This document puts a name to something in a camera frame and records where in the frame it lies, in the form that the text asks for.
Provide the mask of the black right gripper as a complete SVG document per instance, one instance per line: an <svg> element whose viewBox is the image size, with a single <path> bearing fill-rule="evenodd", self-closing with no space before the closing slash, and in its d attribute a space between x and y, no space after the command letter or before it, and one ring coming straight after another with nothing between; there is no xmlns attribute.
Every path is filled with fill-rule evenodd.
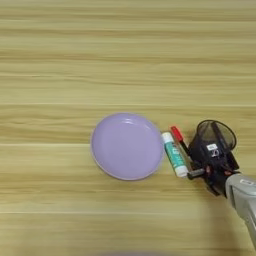
<svg viewBox="0 0 256 256"><path fill-rule="evenodd" d="M202 177L207 188L214 195L226 195L226 181L229 177L239 173L239 165L233 155L224 157L204 157L202 169L192 170L187 174L189 180Z"/></svg>

